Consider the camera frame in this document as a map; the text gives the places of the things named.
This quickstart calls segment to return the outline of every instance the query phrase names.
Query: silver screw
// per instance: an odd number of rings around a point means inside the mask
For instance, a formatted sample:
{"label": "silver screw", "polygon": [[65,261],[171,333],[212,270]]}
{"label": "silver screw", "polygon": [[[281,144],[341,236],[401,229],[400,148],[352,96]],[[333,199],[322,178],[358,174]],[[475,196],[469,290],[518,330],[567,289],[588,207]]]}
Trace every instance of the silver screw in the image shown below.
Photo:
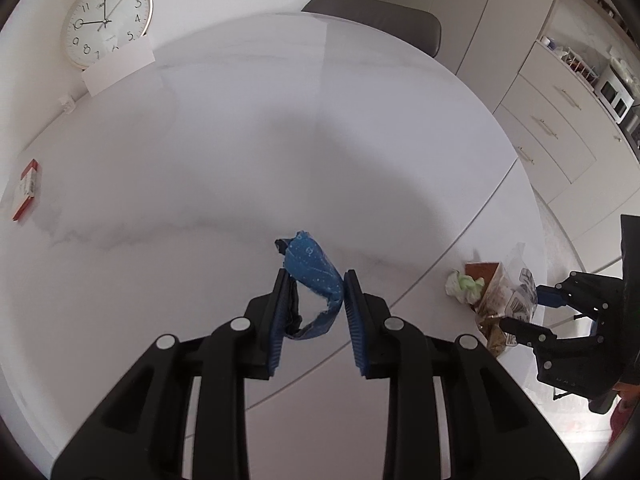
{"label": "silver screw", "polygon": [[387,317],[385,319],[385,327],[387,330],[402,330],[404,328],[404,321],[399,317]]}
{"label": "silver screw", "polygon": [[475,350],[478,347],[478,339],[469,334],[460,336],[458,343],[466,350]]}
{"label": "silver screw", "polygon": [[171,334],[164,334],[156,339],[156,346],[161,350],[167,350],[173,345],[175,345],[175,337]]}
{"label": "silver screw", "polygon": [[231,330],[243,332],[251,326],[251,320],[246,317],[236,317],[231,321]]}

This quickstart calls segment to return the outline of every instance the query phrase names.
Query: clock hand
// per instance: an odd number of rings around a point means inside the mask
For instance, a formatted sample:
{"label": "clock hand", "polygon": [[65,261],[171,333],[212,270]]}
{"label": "clock hand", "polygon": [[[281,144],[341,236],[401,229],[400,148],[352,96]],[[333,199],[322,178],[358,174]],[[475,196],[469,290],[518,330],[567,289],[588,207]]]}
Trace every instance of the clock hand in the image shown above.
{"label": "clock hand", "polygon": [[119,0],[118,3],[113,6],[113,9],[111,9],[111,12],[109,14],[107,14],[107,17],[106,17],[107,20],[113,14],[113,11],[116,10],[116,7],[119,6],[122,3],[122,1],[123,0]]}

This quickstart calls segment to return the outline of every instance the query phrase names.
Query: round table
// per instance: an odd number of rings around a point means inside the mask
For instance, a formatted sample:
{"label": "round table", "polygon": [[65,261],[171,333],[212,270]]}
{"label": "round table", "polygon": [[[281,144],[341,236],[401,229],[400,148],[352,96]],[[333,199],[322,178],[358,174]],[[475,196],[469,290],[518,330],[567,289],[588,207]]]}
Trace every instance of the round table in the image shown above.
{"label": "round table", "polygon": [[[12,222],[32,158],[38,197]],[[0,364],[44,470],[159,334],[207,335],[270,292],[273,242],[297,230],[449,340],[477,333],[444,295],[452,268],[525,242],[546,279],[532,190],[484,105],[401,40],[312,14],[159,49],[48,126],[0,206]],[[286,340],[276,376],[247,384],[252,478],[380,476],[386,384],[359,377],[348,340],[341,314],[324,337]],[[522,379],[531,359],[511,349],[504,364]]]}

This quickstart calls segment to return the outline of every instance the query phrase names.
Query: white appliance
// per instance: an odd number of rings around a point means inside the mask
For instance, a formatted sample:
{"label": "white appliance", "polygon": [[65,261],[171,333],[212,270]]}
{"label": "white appliance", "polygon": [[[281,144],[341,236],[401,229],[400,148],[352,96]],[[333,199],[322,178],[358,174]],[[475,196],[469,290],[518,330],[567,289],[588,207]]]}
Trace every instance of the white appliance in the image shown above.
{"label": "white appliance", "polygon": [[632,107],[634,98],[610,65],[598,79],[594,90],[616,123],[620,124]]}

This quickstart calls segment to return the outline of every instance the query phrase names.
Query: red and white box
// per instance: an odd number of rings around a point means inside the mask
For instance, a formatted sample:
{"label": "red and white box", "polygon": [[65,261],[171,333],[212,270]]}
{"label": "red and white box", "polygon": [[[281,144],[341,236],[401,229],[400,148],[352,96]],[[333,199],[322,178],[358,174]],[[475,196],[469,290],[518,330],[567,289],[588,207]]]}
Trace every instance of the red and white box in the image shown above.
{"label": "red and white box", "polygon": [[19,220],[27,210],[29,204],[36,197],[36,177],[38,176],[38,163],[33,159],[20,176],[20,182],[14,194],[14,221]]}

